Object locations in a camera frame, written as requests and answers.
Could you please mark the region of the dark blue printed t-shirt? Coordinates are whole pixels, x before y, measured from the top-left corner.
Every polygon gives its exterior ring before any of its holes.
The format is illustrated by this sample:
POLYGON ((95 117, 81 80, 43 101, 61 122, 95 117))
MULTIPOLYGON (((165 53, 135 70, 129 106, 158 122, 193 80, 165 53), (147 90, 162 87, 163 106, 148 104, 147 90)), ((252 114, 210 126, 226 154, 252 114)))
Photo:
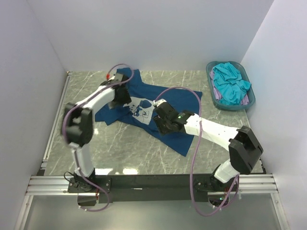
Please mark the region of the dark blue printed t-shirt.
MULTIPOLYGON (((102 107, 95 114, 96 122, 105 122, 107 125, 120 121, 144 129, 147 133, 157 138, 168 147, 182 156, 186 156, 193 141, 192 135, 183 133, 171 133, 161 136, 153 120, 154 112, 153 100, 166 90, 166 87, 154 86, 142 82, 138 69, 134 70, 134 76, 126 84, 131 103, 114 109, 107 105, 102 107)), ((195 96, 202 97, 202 92, 195 91, 194 94, 188 90, 172 89, 163 94, 163 99, 171 104, 177 111, 199 112, 199 102, 195 96)))

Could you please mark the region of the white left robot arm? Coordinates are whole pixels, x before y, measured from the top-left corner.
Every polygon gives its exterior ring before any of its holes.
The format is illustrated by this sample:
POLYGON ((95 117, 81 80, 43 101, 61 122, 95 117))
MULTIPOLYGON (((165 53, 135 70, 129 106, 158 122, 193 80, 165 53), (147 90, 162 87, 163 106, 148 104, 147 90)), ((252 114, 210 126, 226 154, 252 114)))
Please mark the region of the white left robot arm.
POLYGON ((89 193, 97 189, 89 145, 94 135, 95 115, 105 105, 114 108, 131 102, 126 88, 128 80, 129 77, 120 73, 108 76, 92 94, 65 105, 61 134, 71 149, 75 165, 69 192, 79 189, 89 193))

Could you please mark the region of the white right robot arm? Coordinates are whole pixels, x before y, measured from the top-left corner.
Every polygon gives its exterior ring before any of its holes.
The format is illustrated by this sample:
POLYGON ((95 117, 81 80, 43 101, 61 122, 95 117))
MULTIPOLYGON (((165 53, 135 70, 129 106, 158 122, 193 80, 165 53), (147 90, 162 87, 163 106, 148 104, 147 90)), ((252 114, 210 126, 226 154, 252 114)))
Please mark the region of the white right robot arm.
POLYGON ((195 183, 195 186, 210 192, 222 191, 238 174, 250 174, 263 153, 250 127, 224 126, 186 110, 179 113, 164 99, 155 101, 153 105, 156 112, 154 121, 160 134, 182 132, 198 136, 229 152, 229 159, 220 164, 208 179, 195 183))

